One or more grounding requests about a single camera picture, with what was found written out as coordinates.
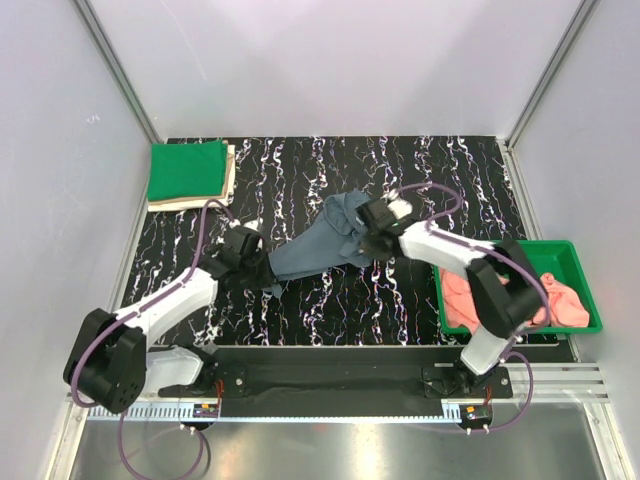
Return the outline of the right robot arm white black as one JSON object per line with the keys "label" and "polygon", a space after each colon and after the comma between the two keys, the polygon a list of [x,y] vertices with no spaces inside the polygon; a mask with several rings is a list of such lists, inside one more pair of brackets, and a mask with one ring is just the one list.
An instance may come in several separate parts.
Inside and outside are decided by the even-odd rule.
{"label": "right robot arm white black", "polygon": [[473,240],[447,232],[433,221],[419,221],[404,200],[370,200],[356,209],[366,228],[364,253],[379,261],[403,257],[465,279],[480,326],[461,353],[454,384],[476,396],[490,383],[489,371],[503,359],[527,324],[544,310],[548,293],[521,245]]}

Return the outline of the pink t-shirt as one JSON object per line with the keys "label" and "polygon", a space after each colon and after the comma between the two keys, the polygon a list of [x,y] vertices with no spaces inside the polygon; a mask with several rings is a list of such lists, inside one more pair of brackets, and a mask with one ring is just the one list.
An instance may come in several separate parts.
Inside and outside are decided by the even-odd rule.
{"label": "pink t-shirt", "polygon": [[[551,327],[586,328],[589,325],[590,314],[573,289],[557,281],[551,273],[544,273],[540,280],[549,294]],[[480,321],[469,283],[462,277],[441,270],[441,292],[446,324],[474,334]]]}

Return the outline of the blue-grey t-shirt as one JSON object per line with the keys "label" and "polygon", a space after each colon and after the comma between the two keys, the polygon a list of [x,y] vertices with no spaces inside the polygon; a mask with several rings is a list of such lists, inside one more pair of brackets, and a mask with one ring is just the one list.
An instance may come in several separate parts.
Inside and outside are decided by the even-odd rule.
{"label": "blue-grey t-shirt", "polygon": [[327,197],[311,227],[269,254],[275,279],[298,280],[346,264],[370,266],[373,258],[362,246],[368,227],[358,214],[358,208],[369,201],[357,189]]}

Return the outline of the folded green t-shirt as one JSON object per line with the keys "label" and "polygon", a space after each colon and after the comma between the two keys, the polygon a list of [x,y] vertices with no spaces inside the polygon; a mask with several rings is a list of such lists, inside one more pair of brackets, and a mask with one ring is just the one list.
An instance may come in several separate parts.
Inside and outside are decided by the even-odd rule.
{"label": "folded green t-shirt", "polygon": [[149,202],[222,193],[227,167],[227,145],[222,141],[153,144],[147,189]]}

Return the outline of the green plastic bin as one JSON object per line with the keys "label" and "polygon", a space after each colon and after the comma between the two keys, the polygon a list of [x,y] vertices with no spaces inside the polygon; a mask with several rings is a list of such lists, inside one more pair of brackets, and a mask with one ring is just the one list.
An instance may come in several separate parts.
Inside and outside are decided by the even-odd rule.
{"label": "green plastic bin", "polygon": [[[534,318],[536,325],[539,326],[536,332],[540,335],[592,334],[600,332],[602,330],[602,321],[573,244],[566,240],[521,240],[519,244],[540,276],[544,273],[551,273],[557,281],[573,289],[590,314],[590,322],[586,328],[569,328],[551,327],[550,324],[543,326],[544,313],[539,312]],[[447,334],[470,333],[462,328],[452,328],[446,324],[447,320],[444,314],[444,301],[441,292],[441,270],[434,273],[441,329]]]}

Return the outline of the aluminium frame rail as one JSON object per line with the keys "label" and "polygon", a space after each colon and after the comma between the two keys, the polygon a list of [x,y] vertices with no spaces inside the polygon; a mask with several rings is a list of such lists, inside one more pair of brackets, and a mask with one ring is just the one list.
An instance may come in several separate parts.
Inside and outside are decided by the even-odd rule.
{"label": "aluminium frame rail", "polygon": [[608,403],[595,363],[533,363],[532,403]]}

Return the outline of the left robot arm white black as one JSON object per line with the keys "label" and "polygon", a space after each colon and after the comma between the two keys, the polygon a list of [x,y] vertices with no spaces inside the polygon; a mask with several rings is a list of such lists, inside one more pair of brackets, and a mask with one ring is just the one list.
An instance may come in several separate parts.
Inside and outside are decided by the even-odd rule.
{"label": "left robot arm white black", "polygon": [[229,290],[261,289],[273,281],[260,221],[232,226],[221,244],[176,279],[115,312],[86,315],[63,370],[74,400],[120,414],[141,396],[184,386],[196,396],[215,386],[216,372],[194,347],[154,344]]}

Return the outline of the folded beige t-shirt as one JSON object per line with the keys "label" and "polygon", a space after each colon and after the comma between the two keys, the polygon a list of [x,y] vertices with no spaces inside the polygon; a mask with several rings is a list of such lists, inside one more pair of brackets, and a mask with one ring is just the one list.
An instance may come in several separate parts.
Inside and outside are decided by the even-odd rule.
{"label": "folded beige t-shirt", "polygon": [[192,197],[192,198],[181,198],[176,200],[166,200],[160,202],[149,202],[148,211],[149,212],[168,212],[168,211],[182,211],[187,209],[198,209],[202,208],[205,203],[214,198],[219,201],[222,205],[228,206],[230,203],[229,198],[233,194],[234,185],[235,185],[235,175],[236,175],[236,156],[235,156],[235,147],[230,145],[228,142],[220,140],[227,145],[227,167],[226,174],[227,178],[225,180],[225,184],[223,186],[222,193],[217,196],[212,197]]}

